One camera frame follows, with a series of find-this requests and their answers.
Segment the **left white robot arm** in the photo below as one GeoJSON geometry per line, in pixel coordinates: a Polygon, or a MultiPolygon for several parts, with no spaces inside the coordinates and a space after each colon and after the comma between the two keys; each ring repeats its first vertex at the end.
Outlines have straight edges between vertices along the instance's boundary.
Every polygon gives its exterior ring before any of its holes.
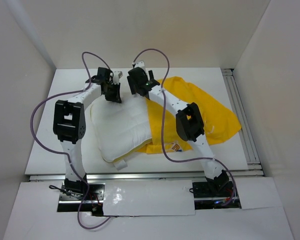
{"type": "Polygon", "coordinates": [[[104,96],[113,103],[121,103],[121,71],[99,67],[97,74],[85,82],[79,93],[67,100],[58,100],[54,106],[53,133],[65,153],[65,191],[78,200],[87,197],[89,187],[82,161],[82,138],[86,127],[85,110],[94,100],[104,96]]]}

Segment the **white pillow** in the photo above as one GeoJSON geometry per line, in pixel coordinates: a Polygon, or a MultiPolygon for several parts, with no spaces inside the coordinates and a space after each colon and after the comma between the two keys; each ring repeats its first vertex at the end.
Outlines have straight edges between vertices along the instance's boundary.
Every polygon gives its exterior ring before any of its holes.
{"type": "Polygon", "coordinates": [[[147,103],[142,96],[125,96],[121,103],[98,98],[89,114],[102,159],[118,171],[128,166],[128,156],[152,142],[147,103]]]}

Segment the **yellow pikachu pillowcase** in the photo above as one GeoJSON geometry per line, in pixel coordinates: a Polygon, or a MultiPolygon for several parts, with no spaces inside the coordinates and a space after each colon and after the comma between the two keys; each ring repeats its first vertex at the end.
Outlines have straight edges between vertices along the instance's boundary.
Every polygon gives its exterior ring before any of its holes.
{"type": "Polygon", "coordinates": [[[217,145],[231,139],[242,128],[238,117],[227,107],[193,83],[179,76],[169,77],[164,81],[165,93],[171,93],[185,102],[180,108],[180,117],[165,112],[164,147],[169,153],[191,150],[188,142],[183,141],[177,133],[176,122],[188,122],[191,127],[203,121],[204,134],[209,145],[217,145]]]}

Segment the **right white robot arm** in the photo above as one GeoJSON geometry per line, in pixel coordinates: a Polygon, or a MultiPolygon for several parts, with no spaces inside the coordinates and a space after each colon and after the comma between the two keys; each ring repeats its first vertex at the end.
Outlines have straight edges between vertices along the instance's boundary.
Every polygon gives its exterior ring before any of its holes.
{"type": "Polygon", "coordinates": [[[133,95],[138,94],[163,107],[160,138],[164,156],[173,163],[199,161],[203,167],[210,194],[220,196],[226,189],[229,177],[226,167],[215,158],[208,144],[204,121],[198,105],[194,102],[187,103],[170,93],[154,79],[151,70],[146,73],[141,67],[134,67],[128,71],[127,80],[133,95]],[[199,157],[185,160],[174,160],[168,157],[164,144],[166,112],[174,115],[177,135],[187,142],[199,154],[199,157]]]}

